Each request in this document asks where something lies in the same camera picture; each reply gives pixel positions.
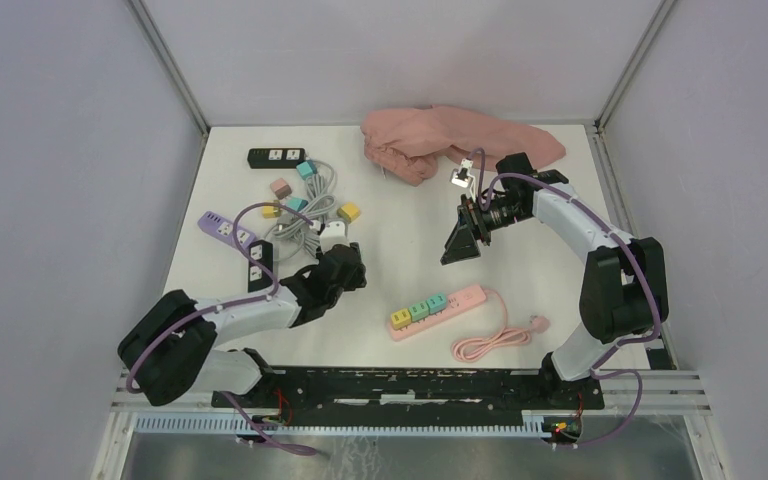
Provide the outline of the black power strip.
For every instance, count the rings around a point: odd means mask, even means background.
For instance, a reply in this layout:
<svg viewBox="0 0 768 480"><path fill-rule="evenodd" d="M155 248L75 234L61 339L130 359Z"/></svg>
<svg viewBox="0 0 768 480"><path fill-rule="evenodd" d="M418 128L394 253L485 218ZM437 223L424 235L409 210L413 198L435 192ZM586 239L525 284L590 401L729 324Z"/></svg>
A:
<svg viewBox="0 0 768 480"><path fill-rule="evenodd" d="M303 148L252 148L247 154L252 169L295 169L305 160Z"/></svg>
<svg viewBox="0 0 768 480"><path fill-rule="evenodd" d="M273 244L261 239L253 241L248 246L250 261L248 262L247 291L256 293L270 289L273 285L271 277L274 267Z"/></svg>

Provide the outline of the yellow adapter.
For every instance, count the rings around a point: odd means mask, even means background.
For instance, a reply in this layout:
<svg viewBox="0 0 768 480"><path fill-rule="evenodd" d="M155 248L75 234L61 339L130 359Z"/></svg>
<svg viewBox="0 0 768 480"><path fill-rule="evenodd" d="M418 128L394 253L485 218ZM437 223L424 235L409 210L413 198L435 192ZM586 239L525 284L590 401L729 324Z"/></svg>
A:
<svg viewBox="0 0 768 480"><path fill-rule="evenodd" d="M265 219L277 219L282 215L282 208L279 203L266 203L260 208L260 213Z"/></svg>
<svg viewBox="0 0 768 480"><path fill-rule="evenodd" d="M343 205L341 205L337 210L336 214L339 218L341 218L343 221L345 221L347 224L351 224L355 222L361 215L360 208L352 203L348 202Z"/></svg>
<svg viewBox="0 0 768 480"><path fill-rule="evenodd" d="M390 315L390 326L393 330L400 330L412 323L412 316L409 309L397 310Z"/></svg>

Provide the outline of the teal plug adapter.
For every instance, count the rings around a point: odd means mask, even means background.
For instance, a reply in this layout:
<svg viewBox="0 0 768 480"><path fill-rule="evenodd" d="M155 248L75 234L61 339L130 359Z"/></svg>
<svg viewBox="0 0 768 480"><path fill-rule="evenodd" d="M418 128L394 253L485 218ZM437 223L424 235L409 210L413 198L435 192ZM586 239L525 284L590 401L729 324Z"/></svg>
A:
<svg viewBox="0 0 768 480"><path fill-rule="evenodd" d="M296 170L302 180L307 181L318 174L318 168L312 160L305 160L296 165Z"/></svg>

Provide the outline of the pink power strip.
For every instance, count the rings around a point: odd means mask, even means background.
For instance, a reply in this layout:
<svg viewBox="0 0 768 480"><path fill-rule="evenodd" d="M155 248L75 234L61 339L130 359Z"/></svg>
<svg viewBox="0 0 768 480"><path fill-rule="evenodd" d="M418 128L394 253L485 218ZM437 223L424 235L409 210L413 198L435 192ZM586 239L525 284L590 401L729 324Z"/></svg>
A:
<svg viewBox="0 0 768 480"><path fill-rule="evenodd" d="M487 300L487 293L484 288L478 284L470 285L453 293L445 295L448 299L446 308L427 318L412 322L407 327L400 330L393 330L390 326L390 316L385 322L385 330L393 341L399 342L407 338L416 336L432 327L441 325L459 315L462 315L474 308L484 304Z"/></svg>

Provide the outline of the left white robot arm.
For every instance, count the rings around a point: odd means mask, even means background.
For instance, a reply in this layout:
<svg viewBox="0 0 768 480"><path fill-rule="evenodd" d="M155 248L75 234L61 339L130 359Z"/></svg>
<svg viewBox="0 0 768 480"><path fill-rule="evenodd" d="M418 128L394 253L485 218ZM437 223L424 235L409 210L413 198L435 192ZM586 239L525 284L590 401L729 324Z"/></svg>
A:
<svg viewBox="0 0 768 480"><path fill-rule="evenodd" d="M170 404L188 392L222 391L263 406L275 391L266 363L255 351L229 352L222 345L306 325L333 308L343 293L365 285L361 250L351 242L335 245L317 263L258 295L199 302L181 289L169 291L117 348L128 370L125 388L143 394L153 406Z"/></svg>

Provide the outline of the purple power strip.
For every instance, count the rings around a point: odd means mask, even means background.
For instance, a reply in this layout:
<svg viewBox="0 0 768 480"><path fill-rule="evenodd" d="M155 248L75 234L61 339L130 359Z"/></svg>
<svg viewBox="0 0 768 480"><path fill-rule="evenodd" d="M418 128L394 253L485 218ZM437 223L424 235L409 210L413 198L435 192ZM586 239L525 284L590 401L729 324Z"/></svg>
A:
<svg viewBox="0 0 768 480"><path fill-rule="evenodd" d="M197 226L206 235L228 245L235 251L237 245L248 248L258 237L249 229L238 226L233 229L233 222L213 211L206 211L197 221Z"/></svg>

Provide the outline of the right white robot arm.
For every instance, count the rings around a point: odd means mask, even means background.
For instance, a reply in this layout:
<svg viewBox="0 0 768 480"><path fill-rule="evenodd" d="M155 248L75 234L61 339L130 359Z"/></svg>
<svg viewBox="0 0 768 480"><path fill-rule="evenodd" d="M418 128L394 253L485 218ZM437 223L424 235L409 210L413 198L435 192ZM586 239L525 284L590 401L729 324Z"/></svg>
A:
<svg viewBox="0 0 768 480"><path fill-rule="evenodd" d="M578 380L604 365L620 347L659 338L669 313L664 250L652 237L636 238L591 209L557 170L534 169L524 153L496 164L467 155L450 176L464 189L457 222L444 246L444 265L479 257L493 232L529 219L550 228L582 261L580 323L551 352L537 382L540 400L562 408Z"/></svg>

